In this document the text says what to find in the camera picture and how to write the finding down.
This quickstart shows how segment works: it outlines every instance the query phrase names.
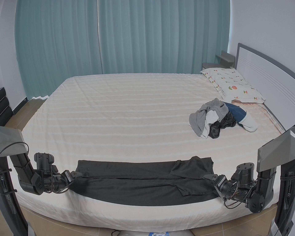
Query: tile floor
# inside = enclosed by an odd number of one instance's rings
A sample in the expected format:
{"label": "tile floor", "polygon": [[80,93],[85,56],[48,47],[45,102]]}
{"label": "tile floor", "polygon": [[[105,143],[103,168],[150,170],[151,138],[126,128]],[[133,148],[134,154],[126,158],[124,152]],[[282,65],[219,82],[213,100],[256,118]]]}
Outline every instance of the tile floor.
{"label": "tile floor", "polygon": [[[33,99],[27,102],[20,111],[13,116],[7,127],[22,130],[34,113],[40,108],[44,100]],[[263,210],[258,214],[250,214],[228,222],[191,229],[195,236],[266,236],[271,220],[276,214],[277,205]],[[84,227],[60,222],[46,216],[42,216],[25,207],[21,207],[25,218],[31,223],[37,236],[111,236],[113,229]],[[0,214],[0,235],[11,236],[7,223]]]}

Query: pillowcase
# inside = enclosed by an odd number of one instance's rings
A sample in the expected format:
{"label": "pillowcase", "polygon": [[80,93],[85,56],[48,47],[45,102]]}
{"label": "pillowcase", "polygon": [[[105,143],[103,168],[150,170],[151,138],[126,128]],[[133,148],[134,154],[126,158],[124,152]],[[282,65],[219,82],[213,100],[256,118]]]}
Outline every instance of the pillowcase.
{"label": "pillowcase", "polygon": [[208,68],[202,70],[201,73],[211,81],[226,102],[231,103],[235,100],[263,103],[265,101],[263,96],[234,68]]}

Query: curtain fold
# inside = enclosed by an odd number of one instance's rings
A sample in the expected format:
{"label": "curtain fold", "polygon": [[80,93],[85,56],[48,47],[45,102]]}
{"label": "curtain fold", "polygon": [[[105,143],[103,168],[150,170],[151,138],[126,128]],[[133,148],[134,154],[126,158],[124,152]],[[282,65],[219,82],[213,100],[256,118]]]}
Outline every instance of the curtain fold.
{"label": "curtain fold", "polygon": [[17,61],[27,98],[72,76],[102,74],[96,0],[18,0]]}
{"label": "curtain fold", "polygon": [[227,51],[230,0],[98,0],[104,73],[199,73]]}

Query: white wall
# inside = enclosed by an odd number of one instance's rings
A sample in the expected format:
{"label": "white wall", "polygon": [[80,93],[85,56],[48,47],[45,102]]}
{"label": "white wall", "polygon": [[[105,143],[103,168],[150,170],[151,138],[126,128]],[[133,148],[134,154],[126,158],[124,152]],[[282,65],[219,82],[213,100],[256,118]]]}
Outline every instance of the white wall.
{"label": "white wall", "polygon": [[17,0],[0,0],[0,87],[4,87],[11,109],[26,97],[17,64],[14,20]]}
{"label": "white wall", "polygon": [[295,0],[231,0],[228,53],[239,42],[295,72]]}

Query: white pillow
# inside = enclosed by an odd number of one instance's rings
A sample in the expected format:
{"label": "white pillow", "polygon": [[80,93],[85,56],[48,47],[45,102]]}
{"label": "white pillow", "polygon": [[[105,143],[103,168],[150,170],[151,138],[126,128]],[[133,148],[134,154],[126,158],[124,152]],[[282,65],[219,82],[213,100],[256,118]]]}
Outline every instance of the white pillow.
{"label": "white pillow", "polygon": [[263,103],[265,101],[262,95],[234,68],[208,68],[202,70],[201,73],[211,81],[226,102],[235,100]]}

